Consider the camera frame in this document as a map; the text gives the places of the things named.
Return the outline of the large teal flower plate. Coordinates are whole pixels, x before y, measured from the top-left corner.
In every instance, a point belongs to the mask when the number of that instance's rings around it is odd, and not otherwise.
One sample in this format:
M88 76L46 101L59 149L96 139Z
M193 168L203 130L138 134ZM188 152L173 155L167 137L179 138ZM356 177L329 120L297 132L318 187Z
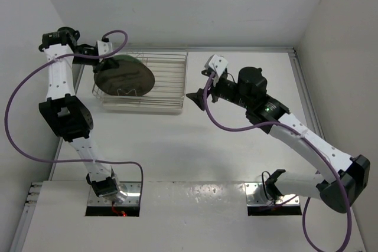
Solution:
M116 60L118 62L118 64L142 64L143 65L143 62L136 58L136 57L133 57L129 54L118 54L118 55L115 55L113 57L114 60Z

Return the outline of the dark brown glazed plate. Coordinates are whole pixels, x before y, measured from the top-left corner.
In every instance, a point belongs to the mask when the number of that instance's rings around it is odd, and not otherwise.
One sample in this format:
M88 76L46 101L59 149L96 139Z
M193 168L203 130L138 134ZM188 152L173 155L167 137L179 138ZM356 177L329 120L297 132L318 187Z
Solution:
M94 74L94 83L110 96L141 97L153 89L155 76L144 64L121 64Z

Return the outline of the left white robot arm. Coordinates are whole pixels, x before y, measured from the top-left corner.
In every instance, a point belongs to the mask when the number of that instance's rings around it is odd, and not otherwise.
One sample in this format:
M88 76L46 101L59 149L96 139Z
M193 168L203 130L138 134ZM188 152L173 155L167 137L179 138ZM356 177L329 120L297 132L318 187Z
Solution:
M38 105L42 117L58 137L69 143L87 169L87 183L97 197L112 204L127 198L113 168L103 161L90 132L93 119L89 109L76 96L71 68L73 64L97 66L120 49L114 49L105 34L96 45L78 45L78 30L61 27L44 34L39 46L49 62L48 92Z

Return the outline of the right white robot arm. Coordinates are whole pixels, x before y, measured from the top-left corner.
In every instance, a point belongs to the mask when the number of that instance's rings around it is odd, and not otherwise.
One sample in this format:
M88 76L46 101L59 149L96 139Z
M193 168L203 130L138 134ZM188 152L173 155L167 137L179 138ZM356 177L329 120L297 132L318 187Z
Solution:
M214 103L223 99L244 108L250 129L260 128L280 140L316 170L313 175L300 175L277 169L262 186L263 202L295 194L320 199L342 214L350 209L367 186L370 161L365 156L352 157L309 130L283 103L268 95L261 68L242 68L236 82L228 80L227 72L216 78L208 68L202 74L208 77L206 86L186 95L202 111L209 111L208 97Z

